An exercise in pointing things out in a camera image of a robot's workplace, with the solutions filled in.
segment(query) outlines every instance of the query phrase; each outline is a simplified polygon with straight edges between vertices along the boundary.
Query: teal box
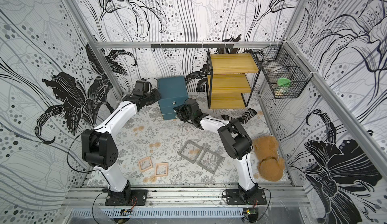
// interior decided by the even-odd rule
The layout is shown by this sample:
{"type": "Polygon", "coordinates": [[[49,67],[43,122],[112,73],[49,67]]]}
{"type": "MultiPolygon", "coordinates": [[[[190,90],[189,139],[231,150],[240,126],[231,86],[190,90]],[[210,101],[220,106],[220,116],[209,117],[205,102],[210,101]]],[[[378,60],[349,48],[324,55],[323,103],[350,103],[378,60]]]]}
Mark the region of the teal box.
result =
{"type": "Polygon", "coordinates": [[[162,114],[171,114],[176,112],[172,107],[161,107],[160,110],[162,114]]]}
{"type": "Polygon", "coordinates": [[[164,120],[172,120],[172,119],[177,119],[176,113],[171,113],[171,114],[163,114],[162,118],[164,120]]]}
{"type": "Polygon", "coordinates": [[[188,99],[188,92],[183,76],[159,79],[158,91],[161,99],[158,101],[164,120],[176,119],[174,107],[184,104],[188,99]]]}

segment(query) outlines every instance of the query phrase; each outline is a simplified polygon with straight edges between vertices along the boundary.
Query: wire basket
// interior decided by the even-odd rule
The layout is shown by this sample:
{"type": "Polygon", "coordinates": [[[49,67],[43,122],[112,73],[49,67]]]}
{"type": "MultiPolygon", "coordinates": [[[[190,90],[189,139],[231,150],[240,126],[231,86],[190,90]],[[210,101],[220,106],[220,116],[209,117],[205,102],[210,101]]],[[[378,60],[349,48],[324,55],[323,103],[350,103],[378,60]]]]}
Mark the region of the wire basket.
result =
{"type": "Polygon", "coordinates": [[[270,55],[257,59],[276,99],[297,98],[309,81],[283,47],[276,57],[270,55]]]}

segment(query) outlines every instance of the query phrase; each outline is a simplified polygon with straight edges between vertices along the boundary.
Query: teddy bear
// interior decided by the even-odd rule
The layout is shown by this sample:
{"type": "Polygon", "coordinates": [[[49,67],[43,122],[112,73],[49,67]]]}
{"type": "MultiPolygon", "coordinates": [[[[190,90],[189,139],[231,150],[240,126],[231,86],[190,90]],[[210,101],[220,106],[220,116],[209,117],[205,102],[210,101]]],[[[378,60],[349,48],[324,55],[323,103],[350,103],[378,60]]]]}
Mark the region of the teddy bear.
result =
{"type": "Polygon", "coordinates": [[[285,160],[278,156],[278,145],[274,136],[262,136],[253,141],[259,160],[258,171],[262,178],[273,182],[282,178],[285,169],[285,160]]]}

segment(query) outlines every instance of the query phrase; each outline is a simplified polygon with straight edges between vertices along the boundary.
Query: yellow wooden shelf board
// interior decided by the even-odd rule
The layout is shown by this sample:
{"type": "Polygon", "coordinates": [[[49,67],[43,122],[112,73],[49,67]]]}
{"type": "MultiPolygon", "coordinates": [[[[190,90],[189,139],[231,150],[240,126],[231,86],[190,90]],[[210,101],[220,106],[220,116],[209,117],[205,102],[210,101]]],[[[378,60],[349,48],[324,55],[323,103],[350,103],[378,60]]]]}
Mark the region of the yellow wooden shelf board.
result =
{"type": "Polygon", "coordinates": [[[214,74],[256,73],[258,67],[249,53],[211,54],[214,74]]]}
{"type": "MultiPolygon", "coordinates": [[[[211,86],[211,75],[207,75],[211,86]]],[[[212,93],[250,93],[251,88],[245,74],[214,74],[212,93]]]]}
{"type": "Polygon", "coordinates": [[[246,108],[240,93],[223,93],[211,95],[211,109],[246,108]]]}

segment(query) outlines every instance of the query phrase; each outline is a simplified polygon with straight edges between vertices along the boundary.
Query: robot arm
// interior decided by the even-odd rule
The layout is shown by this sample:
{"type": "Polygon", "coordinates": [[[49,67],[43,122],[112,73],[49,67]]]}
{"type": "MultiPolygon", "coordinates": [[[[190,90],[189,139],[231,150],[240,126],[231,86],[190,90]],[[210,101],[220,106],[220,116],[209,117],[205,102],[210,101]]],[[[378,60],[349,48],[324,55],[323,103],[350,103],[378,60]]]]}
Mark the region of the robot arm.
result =
{"type": "Polygon", "coordinates": [[[82,159],[94,169],[100,170],[108,182],[109,196],[114,203],[126,203],[131,199],[130,183],[116,163],[118,149],[115,138],[125,123],[143,106],[151,105],[161,98],[157,89],[149,91],[149,82],[136,81],[131,95],[122,99],[117,109],[93,130],[82,133],[82,159]]]}
{"type": "Polygon", "coordinates": [[[195,99],[188,99],[174,110],[183,122],[193,124],[202,130],[219,134],[227,154],[235,159],[238,170],[239,196],[247,203],[258,191],[258,184],[253,177],[250,156],[252,141],[243,126],[236,119],[219,120],[202,113],[195,99]]]}

